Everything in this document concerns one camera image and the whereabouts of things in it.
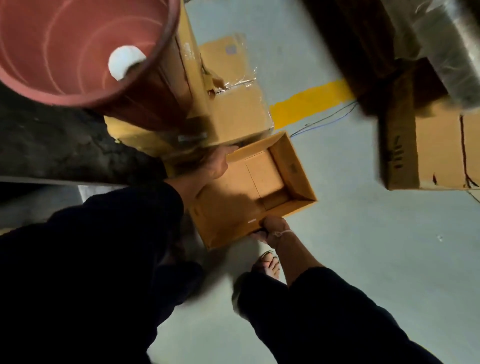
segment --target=forearm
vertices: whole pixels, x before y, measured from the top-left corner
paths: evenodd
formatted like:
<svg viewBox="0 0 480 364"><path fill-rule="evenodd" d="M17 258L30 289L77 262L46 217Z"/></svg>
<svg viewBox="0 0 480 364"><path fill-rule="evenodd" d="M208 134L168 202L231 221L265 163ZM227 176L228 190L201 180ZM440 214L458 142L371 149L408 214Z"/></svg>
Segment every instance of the forearm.
<svg viewBox="0 0 480 364"><path fill-rule="evenodd" d="M180 195L185 211L192 205L195 197L213 180L212 173L206 168L199 168L179 177L165 180Z"/></svg>
<svg viewBox="0 0 480 364"><path fill-rule="evenodd" d="M286 232L279 239L276 252L282 263L288 286L307 269L323 267L294 233Z"/></svg>

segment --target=hand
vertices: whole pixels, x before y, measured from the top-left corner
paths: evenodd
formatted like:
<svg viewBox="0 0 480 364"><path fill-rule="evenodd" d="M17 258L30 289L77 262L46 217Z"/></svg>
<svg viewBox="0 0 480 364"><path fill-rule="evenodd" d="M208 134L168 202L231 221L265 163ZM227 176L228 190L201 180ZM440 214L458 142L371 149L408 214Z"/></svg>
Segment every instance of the hand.
<svg viewBox="0 0 480 364"><path fill-rule="evenodd" d="M273 249L276 249L280 238L277 238L273 235L273 232L283 232L285 230L290 230L290 226L287 224L284 218L279 218L277 216L267 216L262 221L260 225L266 230L253 233L252 238L260 240L261 242L267 243Z"/></svg>
<svg viewBox="0 0 480 364"><path fill-rule="evenodd" d="M237 146L219 146L205 157L200 168L206 170L212 180L222 177L228 169L227 154L233 153Z"/></svg>

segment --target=yellow floor line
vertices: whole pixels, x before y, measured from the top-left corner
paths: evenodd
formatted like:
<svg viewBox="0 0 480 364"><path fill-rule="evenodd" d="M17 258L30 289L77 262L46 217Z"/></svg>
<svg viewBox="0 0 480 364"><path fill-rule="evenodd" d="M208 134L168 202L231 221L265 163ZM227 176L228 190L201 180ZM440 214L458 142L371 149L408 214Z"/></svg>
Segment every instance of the yellow floor line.
<svg viewBox="0 0 480 364"><path fill-rule="evenodd" d="M355 99L345 79L309 88L288 100L270 106L275 129Z"/></svg>

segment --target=blue wire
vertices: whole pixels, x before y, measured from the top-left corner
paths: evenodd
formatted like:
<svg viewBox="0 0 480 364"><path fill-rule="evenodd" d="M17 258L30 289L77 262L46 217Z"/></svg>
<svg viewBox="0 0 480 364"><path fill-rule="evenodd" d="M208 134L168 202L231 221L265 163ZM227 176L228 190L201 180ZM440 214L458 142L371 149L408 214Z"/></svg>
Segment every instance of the blue wire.
<svg viewBox="0 0 480 364"><path fill-rule="evenodd" d="M319 126L315 126L315 127L311 128L311 129L304 130L303 132L296 133L296 134L292 135L290 138L294 138L294 137L297 136L297 135L300 135L300 134L309 132L309 131L314 130L314 129L320 129L320 128L323 128L324 126L328 126L328 125L331 125L331 124L335 124L336 122L338 122L338 121L346 118L346 117L357 107L357 105L358 105L358 104L355 104L355 106L352 107L352 110L350 110L349 112L347 112L347 113L346 113L344 116L342 116L341 118L338 118L338 119L336 119L336 120L333 120L333 121L331 121L331 122L328 122L327 124L322 124L322 125L319 125Z"/></svg>

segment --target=wire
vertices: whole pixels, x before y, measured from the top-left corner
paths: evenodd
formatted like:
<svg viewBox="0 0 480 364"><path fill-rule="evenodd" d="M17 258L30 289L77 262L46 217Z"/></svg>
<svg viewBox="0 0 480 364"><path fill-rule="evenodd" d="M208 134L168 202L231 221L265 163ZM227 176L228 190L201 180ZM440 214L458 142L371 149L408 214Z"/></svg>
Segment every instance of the wire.
<svg viewBox="0 0 480 364"><path fill-rule="evenodd" d="M332 116L338 114L340 111L345 110L346 108L348 108L348 107L350 107L350 106L352 106L352 105L354 105L354 104L357 104L357 101L351 102L351 103L349 103L348 105L342 107L341 109L338 109L338 110L335 111L332 115L328 115L326 118L320 119L319 121L316 121L316 122L314 122L314 123L312 123L312 124L306 124L304 128L301 128L300 130L297 130L296 132L294 132L294 133L290 136L290 138L292 138L292 137L300 134L300 132L302 132L303 130L308 129L308 128L310 128L311 126L314 126L315 124L318 124L319 122L322 122L322 121L325 121L325 120L331 118Z"/></svg>
<svg viewBox="0 0 480 364"><path fill-rule="evenodd" d="M319 121L315 122L314 124L311 124L311 125L303 128L303 129L298 130L297 132L293 133L293 134L290 136L290 138L293 138L294 136L297 136L297 135L300 135L300 134L309 132L309 131L314 130L314 129L323 128L324 126L334 124L334 123L336 123L337 121L340 121L340 120L346 118L346 117L358 106L358 104L357 104L356 102L354 102L354 104L355 104L355 105L350 109L350 111L347 112L347 113L346 113L344 116L342 116L341 118L338 118L338 119L335 119L335 120L333 120L333 121L331 121L331 122L328 122L328 123L326 123L326 124L322 124L322 125L319 125L319 126L315 126L314 128L310 128L310 129L308 129L308 130L305 130L306 128L310 127L311 125L315 125L316 123L321 122L321 121L323 121L323 120L325 120L325 119L328 119L328 118L332 117L333 115L335 115L335 114L332 114L332 115L326 117L325 119L319 120Z"/></svg>

